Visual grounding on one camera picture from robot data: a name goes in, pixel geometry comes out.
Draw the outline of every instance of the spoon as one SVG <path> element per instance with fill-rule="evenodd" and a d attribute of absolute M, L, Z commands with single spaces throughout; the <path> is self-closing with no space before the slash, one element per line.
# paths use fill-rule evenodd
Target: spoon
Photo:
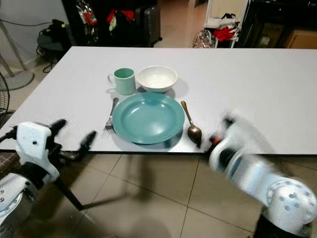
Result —
<path fill-rule="evenodd" d="M 187 118 L 188 118 L 189 123 L 190 123 L 190 127 L 187 130 L 187 134 L 188 134 L 189 138 L 199 146 L 201 141 L 202 141 L 202 131 L 197 126 L 195 126 L 193 124 L 193 121 L 190 118 L 190 115 L 189 115 L 188 110 L 187 110 L 186 102 L 181 101 L 181 104 L 184 108 L 184 111 L 186 112 Z"/>

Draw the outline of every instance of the black suitcase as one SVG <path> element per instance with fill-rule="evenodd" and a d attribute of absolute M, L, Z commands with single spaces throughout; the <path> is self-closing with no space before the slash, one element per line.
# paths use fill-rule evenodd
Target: black suitcase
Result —
<path fill-rule="evenodd" d="M 151 47 L 157 41 L 161 41 L 160 36 L 160 9 L 159 6 L 142 6 L 135 10 L 135 22 L 143 27 Z"/>

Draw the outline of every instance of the mug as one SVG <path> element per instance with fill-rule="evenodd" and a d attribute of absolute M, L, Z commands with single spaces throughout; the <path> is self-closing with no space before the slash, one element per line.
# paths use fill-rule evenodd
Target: mug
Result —
<path fill-rule="evenodd" d="M 108 81 L 121 95 L 129 95 L 135 92 L 134 71 L 130 68 L 119 68 L 113 75 L 108 75 Z"/>

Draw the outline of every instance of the white table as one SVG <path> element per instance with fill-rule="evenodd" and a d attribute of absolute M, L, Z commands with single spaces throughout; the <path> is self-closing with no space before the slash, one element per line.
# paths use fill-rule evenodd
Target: white table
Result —
<path fill-rule="evenodd" d="M 275 154 L 317 154 L 317 51 L 278 49 L 142 49 L 72 47 L 43 82 L 0 130 L 9 124 L 67 119 L 57 142 L 76 150 L 91 130 L 100 132 L 92 152 L 203 153 L 208 137 L 222 117 L 234 112 L 252 123 Z M 202 129 L 197 148 L 186 134 L 157 145 L 136 145 L 118 135 L 101 132 L 118 95 L 107 75 L 119 67 L 163 64 L 174 68 L 179 80 L 167 94 L 185 100 L 194 123 Z M 0 149 L 12 150 L 14 140 Z"/>

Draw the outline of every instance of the tile floor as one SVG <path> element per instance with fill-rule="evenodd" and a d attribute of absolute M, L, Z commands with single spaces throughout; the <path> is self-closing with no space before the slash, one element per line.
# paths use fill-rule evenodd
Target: tile floor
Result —
<path fill-rule="evenodd" d="M 163 41 L 155 47 L 190 47 L 206 7 L 161 1 Z M 11 92 L 10 109 L 16 110 L 43 80 L 44 66 L 33 70 L 30 85 Z M 281 163 L 317 193 L 316 158 L 283 158 Z M 246 238 L 261 210 L 197 156 L 94 155 L 65 168 L 62 178 L 85 210 L 77 211 L 49 185 L 17 237 Z M 313 231 L 317 238 L 317 222 Z"/>

